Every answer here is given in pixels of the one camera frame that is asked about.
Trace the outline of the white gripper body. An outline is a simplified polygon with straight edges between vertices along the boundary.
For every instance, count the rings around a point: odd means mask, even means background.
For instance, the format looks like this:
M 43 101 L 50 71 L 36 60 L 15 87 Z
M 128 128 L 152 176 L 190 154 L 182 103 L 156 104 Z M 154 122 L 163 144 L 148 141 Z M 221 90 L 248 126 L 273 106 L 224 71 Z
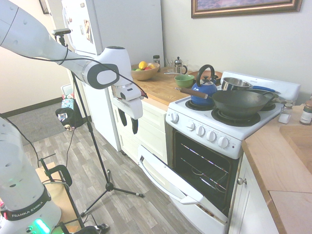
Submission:
M 113 85 L 113 104 L 133 119 L 143 116 L 141 91 L 134 84 Z

